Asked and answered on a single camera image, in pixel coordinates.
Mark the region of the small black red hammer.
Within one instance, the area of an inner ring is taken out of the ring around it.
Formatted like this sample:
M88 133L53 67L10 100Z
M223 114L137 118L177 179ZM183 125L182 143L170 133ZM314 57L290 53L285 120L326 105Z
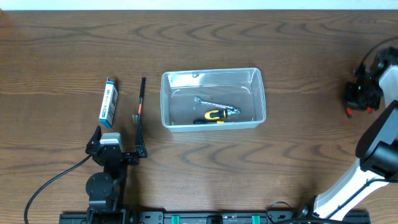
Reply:
M141 122L141 116L142 116L143 104L144 104L145 86L146 86L146 77L142 77L141 87L140 87L140 94L139 94L138 111L137 111L137 114L133 117L133 120L135 121L135 123L137 122L137 120L139 120Z

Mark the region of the clear plastic container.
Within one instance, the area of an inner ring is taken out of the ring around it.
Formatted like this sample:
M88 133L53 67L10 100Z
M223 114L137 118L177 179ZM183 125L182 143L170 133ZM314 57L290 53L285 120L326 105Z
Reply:
M221 108L193 101L234 106L240 114L221 118L224 124L193 124ZM160 91L162 124L171 132L256 128L266 120L266 95L258 68L225 68L165 72Z

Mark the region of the stubby yellow black screwdriver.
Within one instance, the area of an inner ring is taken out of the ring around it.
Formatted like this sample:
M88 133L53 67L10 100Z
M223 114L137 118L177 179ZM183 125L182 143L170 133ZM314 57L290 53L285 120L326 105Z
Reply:
M233 115L239 114L237 110L229 110L229 109L222 109L222 110L211 110L205 113L206 120L218 120L221 118L230 118Z

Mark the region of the slim black yellow screwdriver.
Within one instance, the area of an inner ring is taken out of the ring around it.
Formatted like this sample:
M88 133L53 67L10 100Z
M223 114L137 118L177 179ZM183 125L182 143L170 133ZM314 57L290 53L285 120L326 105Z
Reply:
M207 119L196 119L193 124L224 124L224 121L220 120L207 120Z

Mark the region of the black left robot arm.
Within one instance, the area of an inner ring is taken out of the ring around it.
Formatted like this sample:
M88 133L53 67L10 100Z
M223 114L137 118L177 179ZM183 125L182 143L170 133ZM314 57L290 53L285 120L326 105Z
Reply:
M86 183L89 196L88 223L137 223L133 211L124 208L127 167L139 164L147 157L142 137L142 124L137 122L134 152L123 152L119 133L101 133L98 126L86 145L85 152L101 167Z

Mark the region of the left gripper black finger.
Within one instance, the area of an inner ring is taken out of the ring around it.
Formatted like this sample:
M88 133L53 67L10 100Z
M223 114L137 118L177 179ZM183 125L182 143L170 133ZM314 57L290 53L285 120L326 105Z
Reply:
M147 149L144 144L144 140L142 137L142 125L139 120L136 122L136 138L134 141L134 146L139 158L146 158L147 157Z
M94 134L86 145L86 152L97 152L100 148L101 127L97 126Z

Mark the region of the silver combination wrench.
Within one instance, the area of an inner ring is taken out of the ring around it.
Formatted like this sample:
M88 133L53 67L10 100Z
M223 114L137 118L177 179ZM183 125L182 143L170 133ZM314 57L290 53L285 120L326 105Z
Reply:
M230 106L230 105L223 105L223 104L219 104L219 103L213 103L213 102L209 102L209 101L203 101L201 98L194 96L193 97L193 101L195 103L199 103L201 105L205 105L205 106L212 106L212 107L217 107L217 108L221 108L221 109L225 109L225 110L231 110L237 114L240 114L241 110L238 108L235 108L234 106Z

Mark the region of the red handled pliers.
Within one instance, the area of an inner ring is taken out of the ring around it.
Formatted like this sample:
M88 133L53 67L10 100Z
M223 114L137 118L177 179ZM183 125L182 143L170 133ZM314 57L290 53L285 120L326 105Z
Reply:
M370 107L367 107L365 109L361 109L361 108L351 108L351 107L346 107L345 108L345 113L348 117L348 119L352 119L353 115L355 113L367 113L367 114L371 114L373 112L373 109Z

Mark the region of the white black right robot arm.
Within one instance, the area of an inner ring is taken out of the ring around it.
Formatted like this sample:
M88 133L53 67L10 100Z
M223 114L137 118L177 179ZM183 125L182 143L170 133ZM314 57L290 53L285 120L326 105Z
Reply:
M326 192L303 208L301 216L342 221L348 212L375 190L397 183L397 49L380 50L370 67L360 63L343 93L346 115L354 110L385 110L362 135L356 159Z

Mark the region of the black mounting rail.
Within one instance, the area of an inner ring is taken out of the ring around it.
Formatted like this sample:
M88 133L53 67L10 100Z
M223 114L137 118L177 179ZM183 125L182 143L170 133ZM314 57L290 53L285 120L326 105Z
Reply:
M142 212L142 213L110 213L94 214L87 213L64 213L59 216L61 224L84 224L84 223L143 223L143 224L265 224L277 223L293 219L292 211L270 211L267 214L254 213L163 213L163 212Z

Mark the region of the blue white screwdriver box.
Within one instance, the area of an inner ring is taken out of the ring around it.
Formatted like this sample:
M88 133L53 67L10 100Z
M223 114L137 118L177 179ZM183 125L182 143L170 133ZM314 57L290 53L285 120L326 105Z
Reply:
M114 114L116 111L116 105L118 101L118 88L116 83L109 78L106 80L103 100L99 112L99 122L105 128L111 128L113 125Z

